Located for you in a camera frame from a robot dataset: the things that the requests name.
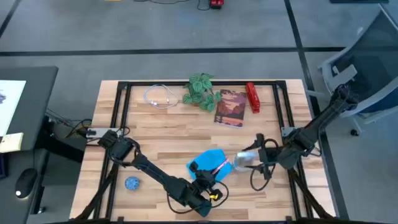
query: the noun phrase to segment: book cover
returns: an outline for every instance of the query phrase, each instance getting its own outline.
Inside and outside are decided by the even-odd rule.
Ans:
[[[221,90],[221,101],[217,104],[214,122],[233,127],[243,127],[246,93]]]
[[[26,81],[0,80],[0,136],[5,136]]]

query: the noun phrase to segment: computer mouse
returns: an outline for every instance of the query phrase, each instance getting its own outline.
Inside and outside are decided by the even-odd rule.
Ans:
[[[15,194],[18,198],[24,198],[30,194],[35,184],[36,177],[37,171],[33,168],[22,171],[15,184]]]

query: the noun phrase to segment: wooden tabletop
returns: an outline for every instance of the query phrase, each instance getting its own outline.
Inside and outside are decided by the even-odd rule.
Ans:
[[[301,80],[286,80],[286,83],[295,125],[297,127],[304,126],[311,120],[311,116],[303,83]],[[102,81],[93,117],[94,127],[109,127],[117,84],[118,81]],[[178,105],[167,110],[158,110],[148,105],[142,97],[147,87],[134,86],[131,90],[127,117],[127,126],[130,127],[131,132],[128,136],[141,145],[142,153],[151,162],[169,175],[192,181],[185,167],[188,162],[207,149],[216,148],[224,150],[226,156],[232,161],[237,152],[254,142],[256,133],[263,133],[267,138],[273,138],[281,144],[271,86],[256,86],[261,101],[261,112],[253,114],[249,103],[246,103],[243,128],[215,124],[213,122],[214,111],[209,113],[199,107],[182,104],[182,96],[187,90],[180,86],[169,86],[179,96]],[[215,86],[215,90],[220,89],[245,91],[244,86]],[[282,91],[280,91],[280,96],[282,109],[285,111]],[[159,103],[166,103],[162,88],[151,90],[147,97]],[[121,114],[118,119],[118,124],[120,124]],[[129,155],[126,160],[132,160],[131,156]],[[70,214],[71,218],[81,213],[97,191],[103,158],[104,149],[92,146],[86,148]],[[309,156],[303,158],[303,165],[310,191],[325,210],[334,215],[322,159]],[[141,180],[139,190],[130,191],[125,188],[124,181],[130,176],[136,176]],[[212,209],[210,214],[203,218],[196,212],[184,215],[173,213],[167,205],[163,186],[133,167],[120,168],[112,219],[124,216],[126,221],[269,221],[285,220],[287,215],[294,217],[286,170],[277,165],[269,185],[261,192],[255,192],[251,188],[249,176],[250,173],[247,172],[233,172],[228,175],[223,182],[229,188],[229,199],[222,206]],[[262,176],[255,175],[254,185],[261,186],[263,183]],[[222,186],[218,184],[216,187],[225,193]],[[302,194],[299,188],[297,189],[302,215],[305,215]],[[106,193],[101,217],[104,217],[107,199]],[[182,207],[172,199],[171,201],[176,210],[189,209]]]

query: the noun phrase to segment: blue toy ball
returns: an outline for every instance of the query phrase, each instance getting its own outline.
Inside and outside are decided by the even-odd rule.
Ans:
[[[124,185],[129,190],[137,190],[139,187],[139,179],[137,177],[128,177],[126,181],[124,181]]]

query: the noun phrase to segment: potted plant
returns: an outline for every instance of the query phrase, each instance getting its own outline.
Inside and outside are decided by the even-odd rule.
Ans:
[[[216,108],[216,104],[221,101],[221,93],[213,91],[213,85],[210,79],[214,75],[207,73],[196,73],[189,78],[189,84],[184,88],[188,89],[189,94],[185,94],[182,98],[184,104],[193,104],[199,106],[203,110],[209,112]]]

